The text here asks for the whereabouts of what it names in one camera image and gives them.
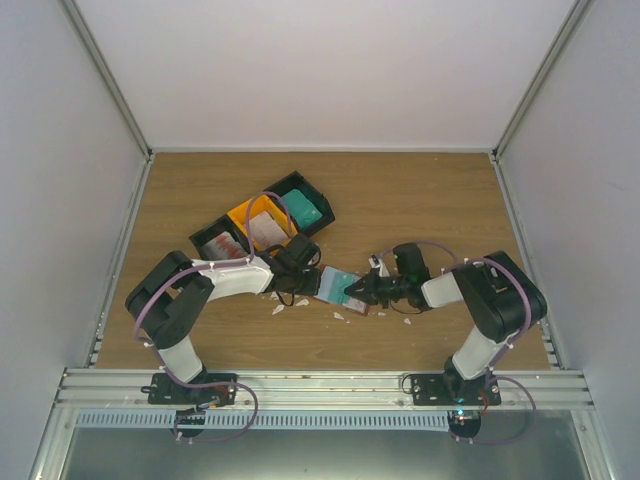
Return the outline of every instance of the robotic arm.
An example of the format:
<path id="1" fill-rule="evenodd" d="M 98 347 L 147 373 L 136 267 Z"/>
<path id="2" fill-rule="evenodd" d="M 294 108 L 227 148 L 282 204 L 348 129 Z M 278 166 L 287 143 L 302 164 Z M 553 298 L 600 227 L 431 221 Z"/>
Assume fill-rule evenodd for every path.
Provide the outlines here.
<path id="1" fill-rule="evenodd" d="M 129 294 L 125 306 L 138 318 L 155 292 L 176 273 L 205 267 L 177 280 L 172 285 L 177 292 L 175 296 L 163 293 L 145 315 L 141 328 L 176 378 L 185 383 L 208 383 L 211 380 L 189 336 L 204 305 L 239 293 L 315 295 L 321 272 L 309 262 L 319 253 L 319 247 L 302 234 L 292 238 L 286 247 L 256 252 L 253 258 L 241 260 L 190 260 L 180 251 L 171 252 Z M 193 398 L 203 393 L 192 392 L 189 402 L 204 401 Z"/>
<path id="2" fill-rule="evenodd" d="M 277 253 L 257 252 L 253 258 L 219 262 L 190 260 L 182 252 L 172 252 L 131 292 L 126 307 L 138 318 L 150 298 L 176 273 L 194 266 L 204 267 L 176 281 L 172 287 L 177 294 L 172 297 L 163 293 L 141 324 L 161 360 L 178 380 L 190 384 L 230 380 L 221 374 L 207 373 L 189 337 L 207 302 L 238 293 L 317 294 L 321 274 L 309 264 L 319 255 L 319 247 L 298 234 L 286 247 L 278 246 L 276 250 Z M 381 304 L 383 308 L 406 298 L 422 312 L 464 301 L 475 323 L 463 346 L 446 361 L 444 373 L 432 375 L 433 378 L 412 375 L 414 403 L 478 405 L 479 390 L 487 393 L 492 404 L 499 403 L 499 397 L 487 390 L 489 384 L 484 374 L 492 370 L 516 336 L 544 317 L 547 305 L 543 295 L 501 251 L 478 262 L 457 265 L 436 278 L 431 277 L 415 243 L 398 245 L 393 253 L 398 275 L 389 275 L 381 259 L 373 256 L 370 272 L 345 289 L 345 293 L 369 305 Z M 162 381 L 166 388 L 164 394 L 154 397 L 157 400 L 154 403 L 198 405 L 211 401 L 210 391 L 182 388 L 166 375 L 159 375 L 162 378 L 154 383 Z"/>
<path id="3" fill-rule="evenodd" d="M 373 256 L 371 271 L 345 293 L 383 308 L 406 298 L 423 312 L 464 301 L 475 326 L 460 350 L 445 363 L 444 400 L 462 404 L 477 399 L 478 390 L 487 384 L 483 375 L 493 369 L 516 336 L 546 315 L 544 296 L 502 251 L 454 266 L 436 278 L 431 278 L 415 243 L 398 245 L 393 253 L 398 275 L 389 275 L 381 259 Z"/>

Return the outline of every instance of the wooden table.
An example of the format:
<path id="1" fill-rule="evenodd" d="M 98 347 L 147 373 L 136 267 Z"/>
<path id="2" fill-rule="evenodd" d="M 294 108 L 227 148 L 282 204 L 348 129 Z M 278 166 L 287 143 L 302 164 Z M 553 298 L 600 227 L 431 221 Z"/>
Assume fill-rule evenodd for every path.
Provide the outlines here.
<path id="1" fill-rule="evenodd" d="M 98 357 L 99 368 L 156 367 L 132 340 L 128 293 L 172 250 L 197 258 L 189 235 L 298 170 L 329 199 L 336 221 L 313 238 L 323 263 L 364 273 L 371 253 L 418 239 L 461 257 L 503 249 L 519 256 L 486 155 L 431 153 L 159 154 L 151 169 Z M 423 250 L 432 272 L 447 254 Z M 311 301 L 272 315 L 268 295 L 209 303 L 193 331 L 210 369 L 441 369 L 473 324 L 463 304 L 421 315 L 372 308 L 367 317 Z M 345 319 L 334 318 L 334 312 Z M 545 369 L 535 327 L 499 365 Z"/>

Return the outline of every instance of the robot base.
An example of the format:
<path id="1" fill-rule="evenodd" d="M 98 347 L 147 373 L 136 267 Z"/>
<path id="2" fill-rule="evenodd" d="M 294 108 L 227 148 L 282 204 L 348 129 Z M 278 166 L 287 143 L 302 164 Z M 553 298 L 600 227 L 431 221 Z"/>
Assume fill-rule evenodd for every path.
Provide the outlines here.
<path id="1" fill-rule="evenodd" d="M 199 383 L 237 382 L 232 373 L 207 373 Z M 227 387 L 185 388 L 176 385 L 166 373 L 156 373 L 151 378 L 151 386 L 142 387 L 142 393 L 149 394 L 149 405 L 202 405 L 215 402 L 217 407 L 233 405 L 236 391 Z"/>
<path id="2" fill-rule="evenodd" d="M 411 381 L 411 395 L 414 405 L 448 406 L 483 406 L 484 399 L 480 392 L 486 395 L 489 405 L 500 405 L 500 392 L 492 392 L 491 386 L 486 385 L 484 375 L 474 380 L 465 380 L 464 392 L 457 399 L 452 398 L 444 381 L 443 374 L 415 374 L 406 378 Z"/>

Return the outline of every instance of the teal object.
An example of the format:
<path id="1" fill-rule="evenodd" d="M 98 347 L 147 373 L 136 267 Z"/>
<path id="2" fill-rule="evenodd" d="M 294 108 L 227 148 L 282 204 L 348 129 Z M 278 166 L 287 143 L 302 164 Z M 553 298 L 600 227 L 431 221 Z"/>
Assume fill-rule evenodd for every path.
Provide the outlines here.
<path id="1" fill-rule="evenodd" d="M 349 295 L 344 293 L 344 289 L 356 283 L 356 276 L 353 273 L 343 273 L 338 271 L 331 283 L 329 301 L 344 305 L 349 302 Z"/>
<path id="2" fill-rule="evenodd" d="M 300 228 L 307 228 L 322 218 L 322 213 L 297 188 L 285 193 L 282 201 Z"/>

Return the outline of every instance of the yellow box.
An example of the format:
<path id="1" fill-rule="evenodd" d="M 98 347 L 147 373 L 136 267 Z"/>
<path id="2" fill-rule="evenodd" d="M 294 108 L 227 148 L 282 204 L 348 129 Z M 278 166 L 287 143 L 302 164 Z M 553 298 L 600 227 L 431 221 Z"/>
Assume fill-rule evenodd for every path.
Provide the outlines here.
<path id="1" fill-rule="evenodd" d="M 227 212 L 227 215 L 229 215 L 229 218 L 233 220 L 233 223 L 235 223 L 238 226 L 238 228 L 242 231 L 242 233 L 244 233 L 245 236 L 247 236 L 247 227 L 245 225 L 247 221 L 247 209 L 249 208 L 250 201 L 251 199 L 247 200 L 242 205 L 238 205 L 236 208 L 229 210 L 229 212 Z M 276 221 L 276 223 L 280 226 L 280 228 L 282 228 L 286 233 L 289 233 L 289 227 L 287 226 L 287 215 L 282 210 L 280 210 L 280 208 L 278 208 L 278 206 L 273 202 L 273 200 L 271 200 L 271 198 L 269 198 L 267 195 L 260 195 L 256 199 L 253 206 L 251 207 L 250 218 L 253 218 L 256 215 L 259 215 L 262 212 L 267 212 L 269 215 L 271 215 L 271 218 L 273 218 Z M 291 222 L 291 229 L 293 232 L 291 236 L 294 236 L 298 233 L 293 221 Z M 266 248 L 266 246 L 260 245 L 255 240 L 253 241 L 253 244 L 259 250 L 264 250 Z"/>

